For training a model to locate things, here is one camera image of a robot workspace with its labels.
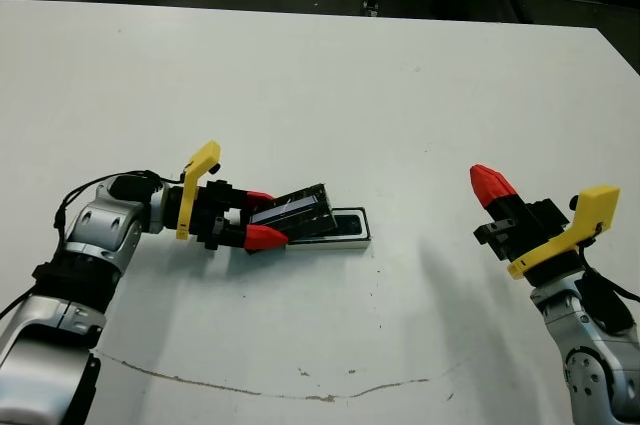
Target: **black cable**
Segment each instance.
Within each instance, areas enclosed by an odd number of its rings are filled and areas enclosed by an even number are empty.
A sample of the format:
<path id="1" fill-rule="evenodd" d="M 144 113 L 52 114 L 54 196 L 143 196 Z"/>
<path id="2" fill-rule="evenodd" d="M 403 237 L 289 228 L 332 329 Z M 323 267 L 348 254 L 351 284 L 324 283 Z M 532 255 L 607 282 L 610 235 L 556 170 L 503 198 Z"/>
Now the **black cable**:
<path id="1" fill-rule="evenodd" d="M 587 259 L 584 256 L 584 249 L 589 247 L 590 245 L 592 245 L 594 242 L 595 242 L 595 238 L 592 237 L 592 238 L 590 238 L 588 240 L 585 240 L 585 242 L 582 242 L 582 243 L 578 244 L 578 255 L 580 256 L 580 260 L 582 261 L 582 265 L 584 266 L 585 275 L 589 275 L 591 278 L 599 281 L 606 288 L 609 288 L 610 290 L 613 290 L 618 295 L 620 295 L 622 298 L 626 298 L 627 300 L 633 300 L 634 302 L 640 303 L 640 297 L 638 295 L 636 295 L 635 293 L 631 293 L 631 292 L 625 290 L 624 288 L 622 288 L 617 283 L 612 282 L 611 280 L 609 280 L 606 277 L 603 277 L 600 274 L 600 272 L 598 272 L 595 268 L 593 268 L 591 265 L 589 265 L 589 263 L 587 262 Z"/>
<path id="2" fill-rule="evenodd" d="M 31 287 L 29 290 L 27 290 L 26 292 L 24 292 L 22 295 L 20 295 L 18 298 L 16 298 L 9 305 L 7 305 L 7 307 L 0 312 L 0 320 L 2 320 L 7 315 L 7 313 L 13 310 L 16 306 L 20 305 L 29 295 L 31 295 L 31 292 L 33 292 L 34 288 L 35 288 L 35 285 Z"/>

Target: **white table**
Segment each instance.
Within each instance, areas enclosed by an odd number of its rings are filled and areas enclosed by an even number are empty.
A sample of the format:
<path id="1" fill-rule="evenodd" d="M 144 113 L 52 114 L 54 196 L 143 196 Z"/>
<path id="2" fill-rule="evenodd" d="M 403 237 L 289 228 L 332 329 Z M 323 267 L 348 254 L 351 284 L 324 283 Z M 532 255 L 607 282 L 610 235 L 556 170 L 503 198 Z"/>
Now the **white table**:
<path id="1" fill-rule="evenodd" d="M 0 50 L 2 303 L 66 191 L 175 177 L 209 139 L 235 186 L 324 182 L 370 220 L 364 253 L 145 238 L 88 423 L 571 423 L 531 287 L 472 235 L 468 169 L 565 212 L 620 186 L 589 257 L 638 290 L 640 78 L 596 30 L 0 2 Z"/>

